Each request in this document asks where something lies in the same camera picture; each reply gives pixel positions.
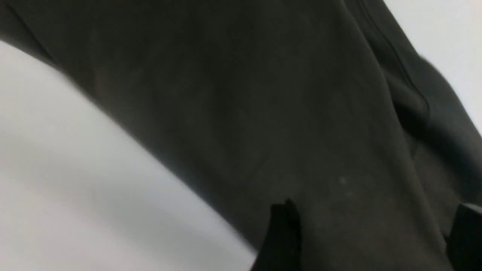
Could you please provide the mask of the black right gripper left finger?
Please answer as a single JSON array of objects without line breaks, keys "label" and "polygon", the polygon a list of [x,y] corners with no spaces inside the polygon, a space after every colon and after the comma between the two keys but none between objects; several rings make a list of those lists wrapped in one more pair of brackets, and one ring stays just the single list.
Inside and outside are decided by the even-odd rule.
[{"label": "black right gripper left finger", "polygon": [[270,223],[252,271],[301,271],[300,217],[291,199],[270,208]]}]

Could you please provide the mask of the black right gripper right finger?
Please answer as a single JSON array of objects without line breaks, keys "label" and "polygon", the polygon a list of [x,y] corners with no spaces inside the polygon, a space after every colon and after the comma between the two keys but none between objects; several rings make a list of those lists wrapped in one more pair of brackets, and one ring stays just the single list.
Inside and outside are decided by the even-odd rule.
[{"label": "black right gripper right finger", "polygon": [[460,204],[446,238],[446,254],[455,271],[482,270],[482,208]]}]

